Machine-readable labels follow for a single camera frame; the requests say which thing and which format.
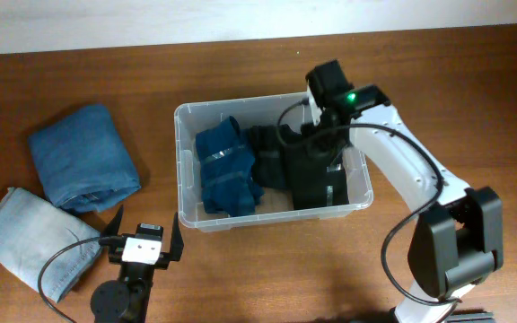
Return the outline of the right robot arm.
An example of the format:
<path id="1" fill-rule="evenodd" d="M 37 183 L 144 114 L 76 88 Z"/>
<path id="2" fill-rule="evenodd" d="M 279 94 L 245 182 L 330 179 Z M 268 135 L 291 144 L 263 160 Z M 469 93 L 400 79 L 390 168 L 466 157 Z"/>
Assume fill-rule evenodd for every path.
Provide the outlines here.
<path id="1" fill-rule="evenodd" d="M 462 297 L 504 264 L 503 203 L 490 187 L 472 188 L 438 162 L 407 129 L 397 109 L 372 84 L 354 87 L 338 61 L 305 76 L 313 123 L 312 148 L 351 144 L 379 168 L 410 215 L 387 234 L 381 262 L 395 234 L 416 224 L 407 261 L 410 289 L 389 322 L 493 322 L 491 312 L 459 313 Z"/>

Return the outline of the black garment small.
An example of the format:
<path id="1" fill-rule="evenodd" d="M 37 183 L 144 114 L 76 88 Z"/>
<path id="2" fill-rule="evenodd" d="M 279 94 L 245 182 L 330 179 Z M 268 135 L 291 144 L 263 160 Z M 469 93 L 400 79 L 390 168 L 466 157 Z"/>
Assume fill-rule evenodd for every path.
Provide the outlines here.
<path id="1" fill-rule="evenodd" d="M 275 126 L 254 126 L 246 130 L 255 161 L 252 178 L 261 187 L 288 189 L 285 179 L 282 146 Z"/>

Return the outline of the black garment large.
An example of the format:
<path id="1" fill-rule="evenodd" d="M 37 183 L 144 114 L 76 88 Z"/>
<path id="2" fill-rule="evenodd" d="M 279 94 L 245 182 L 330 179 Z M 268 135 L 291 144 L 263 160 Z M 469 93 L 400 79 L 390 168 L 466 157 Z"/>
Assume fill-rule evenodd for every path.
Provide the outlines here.
<path id="1" fill-rule="evenodd" d="M 284 149 L 286 187 L 295 210 L 349 204 L 342 148 L 307 144 Z"/>

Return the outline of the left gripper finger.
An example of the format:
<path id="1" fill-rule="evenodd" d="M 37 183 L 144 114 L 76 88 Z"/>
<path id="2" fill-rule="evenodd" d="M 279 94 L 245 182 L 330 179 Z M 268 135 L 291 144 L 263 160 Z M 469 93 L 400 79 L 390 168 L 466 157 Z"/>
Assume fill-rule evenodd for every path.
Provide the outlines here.
<path id="1" fill-rule="evenodd" d="M 184 249 L 184 241 L 180 231 L 179 215 L 175 214 L 173 217 L 173 224 L 171 229 L 170 249 L 168 253 L 169 260 L 172 262 L 179 262 Z"/>
<path id="2" fill-rule="evenodd" d="M 124 213 L 124 206 L 121 205 L 115 216 L 110 220 L 105 229 L 101 232 L 102 237 L 118 236 L 118 230 Z"/>

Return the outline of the teal garment with tape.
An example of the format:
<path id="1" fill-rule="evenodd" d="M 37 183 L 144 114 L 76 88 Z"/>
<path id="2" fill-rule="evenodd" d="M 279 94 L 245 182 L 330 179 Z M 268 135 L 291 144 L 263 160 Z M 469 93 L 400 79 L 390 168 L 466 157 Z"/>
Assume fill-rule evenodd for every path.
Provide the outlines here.
<path id="1" fill-rule="evenodd" d="M 238 121 L 228 117 L 198 133 L 195 146 L 205 211 L 231 217 L 254 214 L 264 190 L 252 178 L 255 154 Z"/>

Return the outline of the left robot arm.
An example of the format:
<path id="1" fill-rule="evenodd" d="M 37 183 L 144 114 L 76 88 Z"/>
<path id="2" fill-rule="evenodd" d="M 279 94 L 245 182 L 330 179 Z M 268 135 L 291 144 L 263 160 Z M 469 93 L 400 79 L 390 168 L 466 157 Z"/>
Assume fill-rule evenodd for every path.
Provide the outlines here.
<path id="1" fill-rule="evenodd" d="M 120 234 L 123 213 L 120 207 L 101 233 L 100 245 L 119 273 L 93 292 L 90 306 L 96 322 L 144 323 L 154 272 L 180 261 L 184 248 L 178 217 L 173 218 L 170 249 L 163 251 L 163 227 L 139 223 L 135 233 Z"/>

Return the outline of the dark blue jeans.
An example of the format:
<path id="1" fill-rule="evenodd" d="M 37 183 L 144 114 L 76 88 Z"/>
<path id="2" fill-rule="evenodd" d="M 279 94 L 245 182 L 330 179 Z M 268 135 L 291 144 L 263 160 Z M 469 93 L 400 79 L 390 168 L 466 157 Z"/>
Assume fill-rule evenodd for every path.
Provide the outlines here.
<path id="1" fill-rule="evenodd" d="M 108 109 L 85 106 L 28 138 L 44 194 L 73 213 L 102 212 L 141 188 Z"/>

